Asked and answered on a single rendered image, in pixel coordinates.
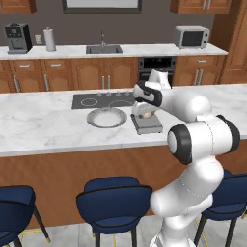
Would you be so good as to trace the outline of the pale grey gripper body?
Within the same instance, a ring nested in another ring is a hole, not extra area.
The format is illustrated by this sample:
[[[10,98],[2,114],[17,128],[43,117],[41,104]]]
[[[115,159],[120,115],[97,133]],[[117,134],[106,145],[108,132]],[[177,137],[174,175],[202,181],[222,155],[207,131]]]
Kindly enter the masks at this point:
[[[158,107],[148,104],[146,102],[135,102],[132,107],[131,114],[135,118],[149,119],[153,116],[154,112],[158,110]]]

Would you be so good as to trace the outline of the grey digital scale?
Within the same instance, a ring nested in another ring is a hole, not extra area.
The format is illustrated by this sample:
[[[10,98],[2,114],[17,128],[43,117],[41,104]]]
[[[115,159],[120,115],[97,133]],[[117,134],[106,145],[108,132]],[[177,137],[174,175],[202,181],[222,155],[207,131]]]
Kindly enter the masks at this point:
[[[130,117],[139,135],[161,133],[163,131],[163,125],[155,115],[152,115],[150,118],[140,118],[131,114]]]

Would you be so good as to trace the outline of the grey round plate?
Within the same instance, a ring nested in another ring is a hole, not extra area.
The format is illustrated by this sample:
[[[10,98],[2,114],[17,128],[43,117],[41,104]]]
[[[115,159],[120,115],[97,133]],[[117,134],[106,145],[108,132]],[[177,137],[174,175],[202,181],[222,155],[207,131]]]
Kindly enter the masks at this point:
[[[127,120],[127,115],[124,111],[104,107],[91,111],[87,116],[87,122],[97,128],[115,128],[124,124]]]

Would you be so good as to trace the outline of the wooden island counter base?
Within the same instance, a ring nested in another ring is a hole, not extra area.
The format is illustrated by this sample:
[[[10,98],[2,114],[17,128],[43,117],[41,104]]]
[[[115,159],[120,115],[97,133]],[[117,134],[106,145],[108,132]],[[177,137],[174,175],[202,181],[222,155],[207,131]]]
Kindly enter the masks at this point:
[[[185,166],[166,146],[0,157],[0,186],[29,185],[45,226],[82,221],[75,198],[93,178],[132,176],[157,190]]]

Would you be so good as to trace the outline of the black hob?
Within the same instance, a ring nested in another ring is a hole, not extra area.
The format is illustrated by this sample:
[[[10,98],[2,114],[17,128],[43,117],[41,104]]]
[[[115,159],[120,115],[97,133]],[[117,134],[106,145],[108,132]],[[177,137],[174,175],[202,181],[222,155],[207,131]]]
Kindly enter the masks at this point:
[[[127,96],[126,92],[121,92],[120,96],[116,96],[116,93],[111,93],[111,96],[107,96],[107,93],[101,93],[101,97],[96,94],[77,94],[73,96],[72,109],[93,109],[104,107],[130,107],[135,103],[135,99],[130,92],[130,96]]]

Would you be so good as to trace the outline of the black oven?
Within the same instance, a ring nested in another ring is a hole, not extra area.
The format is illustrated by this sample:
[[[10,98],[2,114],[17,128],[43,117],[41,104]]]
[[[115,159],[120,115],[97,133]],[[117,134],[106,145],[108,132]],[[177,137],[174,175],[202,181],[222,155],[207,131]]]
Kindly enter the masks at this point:
[[[153,69],[167,72],[170,86],[173,86],[173,77],[176,68],[176,57],[159,56],[159,57],[141,57],[139,59],[138,74],[139,80],[148,80]]]

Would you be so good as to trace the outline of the short wooden base cupboard run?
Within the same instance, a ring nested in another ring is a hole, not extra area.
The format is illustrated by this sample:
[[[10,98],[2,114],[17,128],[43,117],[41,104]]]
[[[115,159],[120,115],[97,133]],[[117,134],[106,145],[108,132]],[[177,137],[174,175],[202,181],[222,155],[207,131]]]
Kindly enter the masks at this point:
[[[217,84],[225,57],[222,55],[179,56],[173,79],[174,86]]]

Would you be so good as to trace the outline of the grey sink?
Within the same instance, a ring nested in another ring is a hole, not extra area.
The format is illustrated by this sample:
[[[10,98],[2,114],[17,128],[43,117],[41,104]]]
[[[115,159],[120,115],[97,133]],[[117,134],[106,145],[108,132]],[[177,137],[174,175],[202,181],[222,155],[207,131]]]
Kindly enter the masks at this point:
[[[87,54],[122,54],[123,51],[119,45],[87,45]]]

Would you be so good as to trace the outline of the long wooden base cupboard run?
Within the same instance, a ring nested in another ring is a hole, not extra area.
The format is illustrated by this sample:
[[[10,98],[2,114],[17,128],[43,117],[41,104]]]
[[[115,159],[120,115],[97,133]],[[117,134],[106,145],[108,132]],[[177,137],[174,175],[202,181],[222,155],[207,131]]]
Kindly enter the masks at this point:
[[[0,94],[131,88],[137,58],[0,60]]]

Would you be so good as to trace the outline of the grey microwave oven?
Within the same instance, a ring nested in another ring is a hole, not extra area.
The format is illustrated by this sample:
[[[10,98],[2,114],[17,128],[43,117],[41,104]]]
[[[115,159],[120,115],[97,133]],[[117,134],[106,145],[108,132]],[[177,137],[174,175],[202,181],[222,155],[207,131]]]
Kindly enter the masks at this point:
[[[210,30],[203,26],[177,26],[174,33],[174,44],[179,49],[206,48]]]

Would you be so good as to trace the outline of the blue stool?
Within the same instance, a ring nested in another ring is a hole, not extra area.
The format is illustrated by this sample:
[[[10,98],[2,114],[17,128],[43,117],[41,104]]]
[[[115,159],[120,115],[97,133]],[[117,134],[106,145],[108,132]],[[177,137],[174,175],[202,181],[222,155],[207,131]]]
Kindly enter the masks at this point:
[[[91,225],[100,247],[102,234],[131,232],[132,247],[137,247],[136,227],[150,208],[152,188],[134,177],[95,178],[76,196],[81,218]]]
[[[225,170],[223,180],[212,196],[212,206],[202,212],[194,244],[198,245],[208,219],[213,221],[230,220],[225,244],[225,247],[230,247],[237,219],[247,215],[247,173],[234,175],[229,170]]]
[[[36,194],[29,185],[0,186],[0,247],[22,247],[18,236],[35,216],[47,242],[48,232],[36,207]]]

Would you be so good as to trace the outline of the dark framed window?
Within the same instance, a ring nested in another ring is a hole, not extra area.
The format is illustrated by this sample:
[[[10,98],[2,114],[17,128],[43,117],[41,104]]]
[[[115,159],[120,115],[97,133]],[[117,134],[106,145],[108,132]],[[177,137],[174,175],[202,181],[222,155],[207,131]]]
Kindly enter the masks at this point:
[[[142,0],[62,0],[65,14],[139,14]]]

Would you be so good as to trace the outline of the white paper towel roll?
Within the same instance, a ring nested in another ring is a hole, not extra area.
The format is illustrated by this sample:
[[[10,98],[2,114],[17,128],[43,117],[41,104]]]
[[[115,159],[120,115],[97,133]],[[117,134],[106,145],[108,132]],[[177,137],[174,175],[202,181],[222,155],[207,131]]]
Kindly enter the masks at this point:
[[[55,41],[54,41],[54,34],[53,30],[49,27],[46,27],[43,30],[46,50],[48,52],[54,52],[56,50]]]

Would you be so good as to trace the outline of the tall wooden cupboard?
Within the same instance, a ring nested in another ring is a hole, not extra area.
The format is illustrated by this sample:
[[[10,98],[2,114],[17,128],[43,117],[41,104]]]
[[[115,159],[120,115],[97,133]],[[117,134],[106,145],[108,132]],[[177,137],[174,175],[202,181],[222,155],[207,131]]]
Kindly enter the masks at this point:
[[[219,83],[247,83],[247,0],[232,0],[228,14],[214,17],[210,43],[228,52]]]

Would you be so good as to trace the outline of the black and grey coffee machine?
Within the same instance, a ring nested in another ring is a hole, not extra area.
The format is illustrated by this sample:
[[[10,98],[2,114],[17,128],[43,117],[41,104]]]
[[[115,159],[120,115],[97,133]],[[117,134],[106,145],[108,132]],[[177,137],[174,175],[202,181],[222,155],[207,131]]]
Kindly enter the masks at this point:
[[[27,54],[33,47],[29,26],[12,23],[5,26],[9,54]]]

